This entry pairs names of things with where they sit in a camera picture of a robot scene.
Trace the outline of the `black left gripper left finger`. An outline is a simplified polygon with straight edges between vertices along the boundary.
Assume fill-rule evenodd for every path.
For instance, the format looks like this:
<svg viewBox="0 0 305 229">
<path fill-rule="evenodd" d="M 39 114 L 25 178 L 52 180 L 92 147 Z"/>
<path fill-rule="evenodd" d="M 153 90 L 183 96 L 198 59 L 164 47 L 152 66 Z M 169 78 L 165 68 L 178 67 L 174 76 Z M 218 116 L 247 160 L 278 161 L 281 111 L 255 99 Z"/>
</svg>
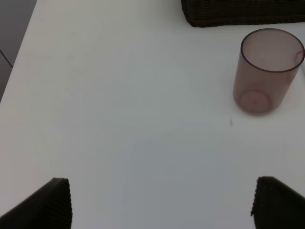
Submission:
<svg viewBox="0 0 305 229">
<path fill-rule="evenodd" d="M 2 229 L 70 229 L 71 226 L 71 190 L 67 178 L 52 178 L 0 217 Z"/>
</svg>

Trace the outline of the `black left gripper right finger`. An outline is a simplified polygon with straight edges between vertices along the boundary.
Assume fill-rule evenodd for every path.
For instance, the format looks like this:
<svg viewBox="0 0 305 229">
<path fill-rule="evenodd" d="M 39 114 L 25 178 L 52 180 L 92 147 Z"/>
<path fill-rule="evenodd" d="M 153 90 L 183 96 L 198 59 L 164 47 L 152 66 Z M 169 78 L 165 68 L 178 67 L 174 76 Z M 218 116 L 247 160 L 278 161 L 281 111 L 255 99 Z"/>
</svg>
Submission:
<svg viewBox="0 0 305 229">
<path fill-rule="evenodd" d="M 275 177 L 259 177 L 251 216 L 257 229 L 303 229 L 305 197 Z"/>
</svg>

